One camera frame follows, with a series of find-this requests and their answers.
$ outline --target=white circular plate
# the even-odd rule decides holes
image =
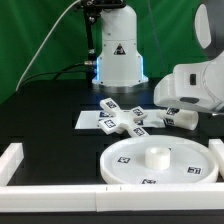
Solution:
[[[148,147],[171,150],[170,167],[157,171],[146,167]],[[203,145],[171,136],[129,138],[107,148],[100,158],[103,179],[108,184],[165,184],[215,182],[218,164]]]

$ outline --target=black cable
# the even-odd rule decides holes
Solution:
[[[166,69],[165,69],[164,60],[163,60],[163,54],[162,54],[162,50],[161,50],[161,47],[160,47],[160,44],[159,44],[159,38],[158,38],[157,30],[156,30],[156,25],[155,25],[153,13],[152,13],[152,7],[151,7],[150,0],[148,0],[147,3],[148,3],[148,11],[149,11],[150,19],[151,19],[154,39],[155,39],[157,50],[158,50],[158,53],[159,53],[160,63],[161,63],[161,66],[162,66],[162,70],[165,74]]]
[[[29,80],[31,79],[34,79],[36,77],[39,77],[39,76],[43,76],[43,75],[53,75],[53,74],[58,74],[60,73],[61,74],[69,74],[69,73],[80,73],[80,72],[87,72],[86,70],[76,70],[76,71],[61,71],[61,72],[45,72],[45,73],[39,73],[39,74],[35,74],[35,75],[32,75],[26,79],[24,79],[24,81],[21,83],[20,87],[23,86],[26,82],[28,82]]]
[[[56,76],[52,80],[54,80],[54,81],[57,80],[59,78],[59,76],[61,76],[61,74],[63,74],[63,72],[68,71],[68,70],[70,70],[72,68],[75,68],[75,67],[79,67],[79,66],[84,66],[84,63],[77,63],[77,64],[70,65],[70,66],[64,68],[63,70],[61,70],[60,72],[58,72],[56,74]]]

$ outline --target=black tabletop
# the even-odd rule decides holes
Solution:
[[[85,80],[36,81],[22,87],[0,106],[0,152],[11,142],[22,142],[24,160],[9,186],[105,184],[99,171],[102,152],[129,138],[106,135],[100,129],[77,130],[81,111],[100,110],[99,102],[111,97],[122,109],[155,109],[151,80],[141,92],[109,94],[88,88]],[[175,127],[145,128],[151,135],[184,137],[205,146],[223,139],[224,118],[200,114],[194,131]],[[149,211],[0,214],[0,223],[223,223],[223,211]]]

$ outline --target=green backdrop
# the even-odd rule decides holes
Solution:
[[[0,103],[15,91],[21,74],[41,42],[72,2],[0,0]],[[206,60],[193,31],[193,19],[200,0],[150,0],[151,10],[148,0],[127,2],[138,15],[138,50],[144,57],[145,75],[149,78],[163,77],[179,63]],[[100,22],[93,27],[93,34],[99,54]],[[86,59],[83,15],[81,11],[71,11],[59,24],[28,75],[58,71]]]

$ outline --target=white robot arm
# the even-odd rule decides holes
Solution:
[[[206,6],[195,17],[196,35],[202,48],[211,45]],[[156,86],[154,103],[158,106],[224,114],[224,52],[202,63],[177,65]]]

